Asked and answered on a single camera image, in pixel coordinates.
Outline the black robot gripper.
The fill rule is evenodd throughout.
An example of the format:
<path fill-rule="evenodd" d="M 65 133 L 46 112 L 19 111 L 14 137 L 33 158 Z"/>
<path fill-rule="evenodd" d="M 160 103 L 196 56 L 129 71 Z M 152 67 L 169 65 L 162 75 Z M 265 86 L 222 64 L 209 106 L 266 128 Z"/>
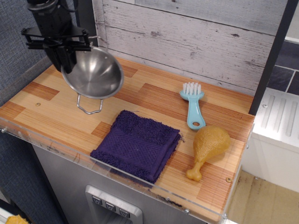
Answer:
<path fill-rule="evenodd" d="M 72 22 L 70 9 L 65 0 L 28 0 L 27 8 L 32 13 L 36 26 L 24 28 L 29 49 L 44 49 L 58 71 L 61 67 L 69 74 L 77 63 L 75 51 L 91 51 L 88 31 Z"/>

